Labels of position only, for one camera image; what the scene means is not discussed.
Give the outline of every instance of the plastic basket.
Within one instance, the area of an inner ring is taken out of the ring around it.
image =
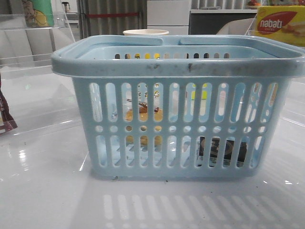
[[[251,176],[305,52],[249,36],[95,36],[56,51],[104,176]]]

